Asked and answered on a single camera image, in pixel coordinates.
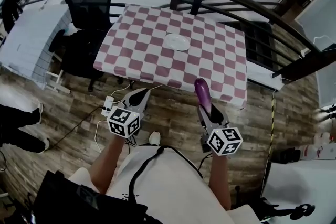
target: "floor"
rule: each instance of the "floor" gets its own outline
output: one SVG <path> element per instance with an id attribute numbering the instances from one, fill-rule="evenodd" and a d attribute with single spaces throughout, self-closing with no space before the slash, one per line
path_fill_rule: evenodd
<path id="1" fill-rule="evenodd" d="M 123 89 L 127 83 L 118 85 L 115 77 L 105 74 L 95 84 L 93 93 L 87 92 L 88 79 L 65 76 L 64 86 L 71 94 L 42 91 L 32 82 L 2 70 L 0 75 L 0 103 L 25 111 L 36 108 L 38 101 L 45 106 L 41 125 L 27 126 L 24 129 L 37 137 L 47 136 L 51 143 L 61 139 L 89 112 L 103 105 L 107 94 Z M 153 85 L 136 82 L 134 88 L 152 88 Z M 116 92 L 116 100 L 129 92 Z M 257 189 L 262 180 L 270 143 L 272 92 L 263 87 L 248 83 L 248 102 L 243 110 L 233 105 L 214 100 L 216 106 L 225 111 L 232 126 L 239 128 L 244 142 L 229 160 L 229 181 L 232 194 L 240 185 L 242 192 Z M 318 107 L 315 75 L 285 86 L 275 93 L 275 140 L 276 147 L 309 144 L 317 130 L 313 112 Z M 149 134 L 159 131 L 162 144 L 181 150 L 191 161 L 199 165 L 205 154 L 199 144 L 203 129 L 197 116 L 197 98 L 194 94 L 162 86 L 152 91 L 142 128 L 137 138 L 138 144 L 147 142 Z M 79 167 L 89 167 L 99 155 L 93 140 L 97 122 L 104 120 L 98 109 L 75 129 L 57 147 L 43 154 L 25 152 L 12 145 L 4 145 L 3 153 L 8 168 L 2 174 L 5 188 L 11 195 L 23 200 L 28 192 L 34 196 L 46 173 L 50 170 L 62 171 L 69 177 Z M 112 135 L 106 123 L 98 128 L 98 143 L 101 148 Z M 118 165 L 128 154 L 125 145 Z M 208 181 L 210 160 L 206 160 L 201 172 Z"/>

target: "white box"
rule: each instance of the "white box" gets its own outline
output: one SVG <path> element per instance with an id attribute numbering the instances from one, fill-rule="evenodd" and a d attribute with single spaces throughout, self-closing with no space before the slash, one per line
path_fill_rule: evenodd
<path id="1" fill-rule="evenodd" d="M 128 138 L 140 128 L 140 114 L 113 106 L 108 117 L 111 133 Z"/>
<path id="2" fill-rule="evenodd" d="M 222 128 L 213 129 L 206 143 L 221 156 L 236 153 L 242 142 L 243 138 L 238 128 Z"/>

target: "black office chair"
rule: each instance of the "black office chair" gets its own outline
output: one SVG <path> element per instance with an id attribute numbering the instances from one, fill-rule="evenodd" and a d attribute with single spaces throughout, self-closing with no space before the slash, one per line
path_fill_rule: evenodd
<path id="1" fill-rule="evenodd" d="M 111 27 L 111 0 L 65 0 L 68 4 L 72 23 L 78 32 L 70 37 L 59 33 L 50 46 L 54 52 L 58 46 L 65 46 L 61 69 L 74 76 L 90 78 L 88 91 L 93 91 L 93 83 L 103 76 L 103 72 L 93 68 L 99 48 Z"/>

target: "person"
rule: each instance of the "person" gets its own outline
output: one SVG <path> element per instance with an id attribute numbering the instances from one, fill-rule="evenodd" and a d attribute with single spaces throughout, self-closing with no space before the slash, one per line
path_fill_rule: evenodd
<path id="1" fill-rule="evenodd" d="M 32 113 L 20 109 L 0 105 L 0 147 L 3 144 L 16 145 L 23 150 L 42 153 L 48 149 L 49 139 L 40 139 L 19 130 L 27 125 L 40 124 L 42 120 L 43 105 Z"/>
<path id="2" fill-rule="evenodd" d="M 161 149 L 157 132 L 150 136 L 149 144 L 136 147 L 126 157 L 111 184 L 124 142 L 123 137 L 115 135 L 89 170 L 80 168 L 69 180 L 123 200 L 129 199 L 130 184 L 134 184 L 134 195 L 130 195 L 130 199 L 135 197 L 136 203 L 147 206 L 147 214 L 161 223 L 260 223 L 248 205 L 230 211 L 226 156 L 213 153 L 207 186 L 197 168 L 183 155 L 164 148 L 134 182 L 132 178 L 139 173 L 139 168 Z"/>

